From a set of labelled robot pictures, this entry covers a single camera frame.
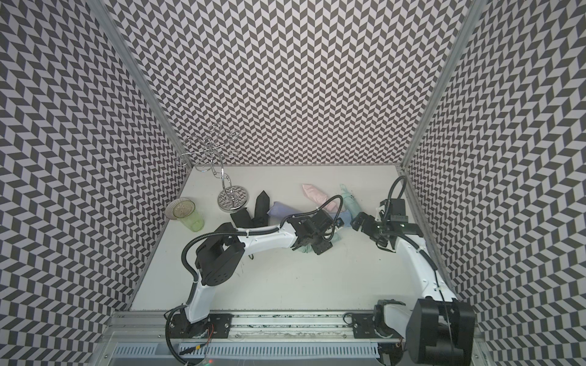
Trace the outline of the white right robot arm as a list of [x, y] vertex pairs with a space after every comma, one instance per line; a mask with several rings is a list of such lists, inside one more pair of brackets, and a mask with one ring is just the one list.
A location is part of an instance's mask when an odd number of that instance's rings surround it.
[[374, 307], [374, 332], [398, 337], [398, 345], [415, 364], [470, 365], [476, 326], [473, 307], [457, 299], [431, 258], [423, 231], [397, 218], [375, 218], [361, 212], [351, 224], [378, 248], [400, 256], [418, 298], [380, 300]]

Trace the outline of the green glass cup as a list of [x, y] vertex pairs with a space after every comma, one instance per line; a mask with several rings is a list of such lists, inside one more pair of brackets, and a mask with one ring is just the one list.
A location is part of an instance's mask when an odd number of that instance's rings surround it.
[[175, 208], [175, 215], [178, 217], [177, 220], [192, 232], [198, 232], [204, 227], [204, 219], [191, 200], [178, 205]]

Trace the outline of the black folded umbrella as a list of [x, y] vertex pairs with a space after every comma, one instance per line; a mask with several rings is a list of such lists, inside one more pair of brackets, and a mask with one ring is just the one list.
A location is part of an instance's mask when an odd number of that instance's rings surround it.
[[253, 218], [250, 216], [249, 211], [243, 207], [238, 211], [232, 213], [230, 215], [235, 227], [238, 228], [253, 228], [254, 222]]

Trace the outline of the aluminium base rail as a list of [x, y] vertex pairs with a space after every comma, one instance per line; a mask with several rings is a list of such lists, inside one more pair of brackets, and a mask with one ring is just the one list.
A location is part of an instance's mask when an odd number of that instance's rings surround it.
[[162, 311], [117, 312], [91, 365], [410, 365], [406, 341], [381, 335], [366, 311], [230, 311], [211, 315], [210, 332], [165, 336]]

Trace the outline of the pink ribbed glass bowl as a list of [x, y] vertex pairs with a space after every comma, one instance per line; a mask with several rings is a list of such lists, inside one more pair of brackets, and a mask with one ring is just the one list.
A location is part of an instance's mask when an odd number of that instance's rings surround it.
[[177, 198], [174, 201], [171, 201], [167, 206], [166, 209], [164, 211], [165, 216], [167, 219], [169, 220], [177, 220], [178, 217], [175, 215], [175, 208], [182, 204], [183, 202], [188, 202], [190, 201], [189, 198]]

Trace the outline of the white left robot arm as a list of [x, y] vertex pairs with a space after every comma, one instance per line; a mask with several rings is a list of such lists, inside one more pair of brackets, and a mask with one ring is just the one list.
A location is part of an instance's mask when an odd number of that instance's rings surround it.
[[217, 287], [236, 272], [243, 258], [273, 249], [311, 247], [320, 255], [333, 247], [332, 239], [343, 220], [323, 210], [289, 215], [268, 227], [236, 228], [220, 225], [212, 233], [191, 240], [181, 263], [192, 276], [185, 304], [166, 315], [166, 335], [171, 339], [206, 336], [212, 331], [209, 314]]

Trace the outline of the pink umbrella in sleeve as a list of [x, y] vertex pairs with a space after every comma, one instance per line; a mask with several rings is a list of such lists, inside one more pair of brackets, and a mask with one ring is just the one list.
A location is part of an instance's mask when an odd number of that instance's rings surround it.
[[[318, 206], [324, 204], [330, 197], [322, 192], [319, 188], [310, 184], [302, 184], [304, 196]], [[325, 210], [330, 213], [336, 213], [339, 208], [337, 201], [331, 201], [325, 206]]]

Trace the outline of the blue umbrella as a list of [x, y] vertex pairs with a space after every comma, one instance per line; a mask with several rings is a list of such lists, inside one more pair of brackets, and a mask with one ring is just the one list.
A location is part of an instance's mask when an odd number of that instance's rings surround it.
[[332, 219], [335, 220], [336, 227], [351, 227], [352, 214], [348, 210], [343, 210], [336, 217], [337, 212], [329, 212]]

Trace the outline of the aluminium corner post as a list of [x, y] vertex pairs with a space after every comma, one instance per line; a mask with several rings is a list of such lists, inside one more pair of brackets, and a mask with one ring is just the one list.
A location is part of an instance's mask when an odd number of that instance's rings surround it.
[[123, 65], [126, 67], [127, 71], [131, 75], [131, 78], [134, 80], [137, 88], [139, 88], [146, 103], [150, 107], [157, 122], [161, 126], [163, 132], [166, 134], [169, 142], [174, 147], [177, 154], [177, 161], [181, 161], [181, 164], [184, 167], [191, 169], [193, 165], [190, 160], [186, 158], [187, 152], [183, 143], [175, 132], [172, 124], [169, 122], [169, 119], [163, 111], [157, 96], [155, 96], [152, 88], [150, 87], [150, 84], [147, 82], [147, 78], [139, 67], [134, 55], [131, 53], [127, 43], [125, 42], [125, 39], [119, 33], [118, 27], [112, 20], [104, 2], [99, 0], [88, 0], [86, 1], [86, 4], [93, 15], [96, 17], [100, 28], [104, 31], [110, 43], [114, 47]]
[[447, 86], [450, 83], [450, 79], [452, 78], [453, 73], [458, 66], [462, 54], [468, 45], [470, 37], [474, 34], [476, 24], [478, 24], [482, 16], [482, 12], [484, 11], [484, 8], [487, 4], [488, 1], [485, 0], [474, 0], [470, 5], [469, 11], [464, 19], [464, 22], [462, 23], [462, 27], [457, 32], [453, 47], [447, 56], [447, 61], [444, 65], [444, 68], [439, 75], [435, 87], [433, 88], [430, 100], [424, 109], [424, 113], [417, 125], [411, 142], [408, 145], [404, 158], [401, 162], [401, 168], [404, 171], [406, 171], [410, 165], [411, 160], [414, 158], [414, 155], [417, 152], [418, 147], [420, 146], [421, 141], [427, 132], [427, 129], [429, 128], [436, 109], [447, 89]]

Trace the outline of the aluminium corner post right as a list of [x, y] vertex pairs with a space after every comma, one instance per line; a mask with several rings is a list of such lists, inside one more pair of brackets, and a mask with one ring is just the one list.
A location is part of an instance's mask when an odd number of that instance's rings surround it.
[[485, 0], [474, 0], [470, 5], [469, 11], [464, 19], [464, 22], [462, 23], [462, 27], [457, 32], [453, 47], [447, 56], [447, 61], [444, 65], [444, 68], [439, 75], [435, 87], [433, 88], [430, 100], [424, 109], [424, 113], [417, 125], [411, 142], [408, 145], [404, 158], [401, 162], [401, 168], [404, 171], [406, 171], [410, 165], [411, 160], [414, 158], [414, 155], [417, 152], [418, 147], [420, 146], [421, 141], [427, 132], [427, 129], [429, 128], [436, 109], [447, 89], [447, 86], [450, 83], [450, 79], [452, 78], [453, 73], [458, 66], [462, 54], [468, 45], [470, 37], [474, 34], [476, 24], [478, 24], [482, 16], [482, 12], [484, 11], [484, 8], [487, 4], [488, 1]]

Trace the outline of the black umbrella sleeve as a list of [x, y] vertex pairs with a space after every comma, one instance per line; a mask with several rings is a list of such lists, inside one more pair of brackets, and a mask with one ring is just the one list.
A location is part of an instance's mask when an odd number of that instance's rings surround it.
[[253, 223], [255, 227], [267, 227], [269, 225], [270, 198], [262, 191], [256, 198]]

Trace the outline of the aluminium corner post left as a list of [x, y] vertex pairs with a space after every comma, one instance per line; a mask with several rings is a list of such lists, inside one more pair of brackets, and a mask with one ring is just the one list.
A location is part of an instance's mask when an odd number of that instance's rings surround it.
[[186, 158], [187, 152], [183, 143], [175, 132], [172, 124], [169, 122], [169, 119], [163, 111], [157, 96], [155, 96], [152, 88], [150, 87], [150, 84], [147, 82], [147, 78], [139, 67], [134, 55], [131, 53], [127, 43], [125, 42], [125, 39], [119, 33], [118, 27], [112, 20], [104, 2], [99, 0], [88, 0], [86, 1], [86, 4], [93, 15], [96, 17], [100, 28], [104, 31], [110, 43], [114, 47], [123, 65], [126, 67], [127, 71], [131, 75], [131, 78], [134, 80], [137, 88], [139, 88], [146, 103], [150, 107], [157, 122], [161, 126], [163, 132], [166, 134], [169, 142], [174, 147], [177, 154], [177, 161], [181, 161], [181, 164], [184, 167], [191, 169], [193, 165], [190, 160]]

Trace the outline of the purple umbrella in sleeve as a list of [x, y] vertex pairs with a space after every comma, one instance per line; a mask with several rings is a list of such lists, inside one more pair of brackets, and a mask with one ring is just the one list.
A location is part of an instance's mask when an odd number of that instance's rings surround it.
[[275, 201], [268, 211], [268, 215], [275, 219], [283, 219], [290, 215], [301, 213], [299, 209], [283, 204], [280, 201]]

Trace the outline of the mint green umbrella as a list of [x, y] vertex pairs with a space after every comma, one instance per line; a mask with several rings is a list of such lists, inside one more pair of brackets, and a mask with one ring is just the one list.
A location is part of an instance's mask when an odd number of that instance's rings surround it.
[[319, 240], [331, 241], [332, 244], [341, 239], [338, 233], [334, 233], [333, 236], [314, 235], [306, 236], [299, 239], [291, 248], [293, 251], [299, 251], [301, 253], [314, 253], [312, 244]]

